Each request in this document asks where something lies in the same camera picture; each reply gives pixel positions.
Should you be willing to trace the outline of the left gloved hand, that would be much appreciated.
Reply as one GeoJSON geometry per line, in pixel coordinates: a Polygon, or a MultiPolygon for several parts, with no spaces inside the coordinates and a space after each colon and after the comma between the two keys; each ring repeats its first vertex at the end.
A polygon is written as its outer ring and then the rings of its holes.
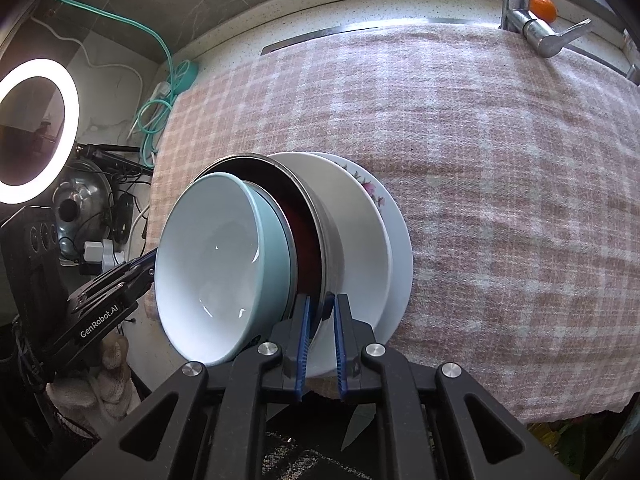
{"type": "Polygon", "coordinates": [[[100,440],[140,405],[128,349],[128,339],[114,330],[100,342],[97,367],[46,385],[58,420],[78,436],[100,440]]]}

